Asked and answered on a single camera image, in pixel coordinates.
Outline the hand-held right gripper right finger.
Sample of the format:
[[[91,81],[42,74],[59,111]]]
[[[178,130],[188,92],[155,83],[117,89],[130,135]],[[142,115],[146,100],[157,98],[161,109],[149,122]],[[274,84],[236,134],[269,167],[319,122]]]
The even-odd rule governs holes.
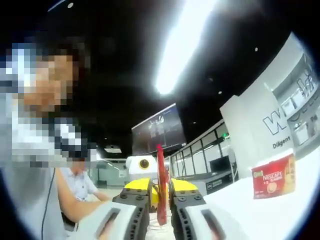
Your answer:
[[[236,240],[238,223],[228,212],[207,204],[197,186],[179,179],[169,182],[171,225],[177,240]]]

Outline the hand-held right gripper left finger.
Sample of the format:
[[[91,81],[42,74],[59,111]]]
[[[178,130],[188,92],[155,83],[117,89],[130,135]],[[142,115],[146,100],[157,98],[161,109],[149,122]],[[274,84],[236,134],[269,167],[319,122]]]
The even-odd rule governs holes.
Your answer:
[[[98,240],[108,229],[107,240],[143,240],[150,222],[152,180],[129,182],[112,201],[83,218],[74,233],[76,240]]]

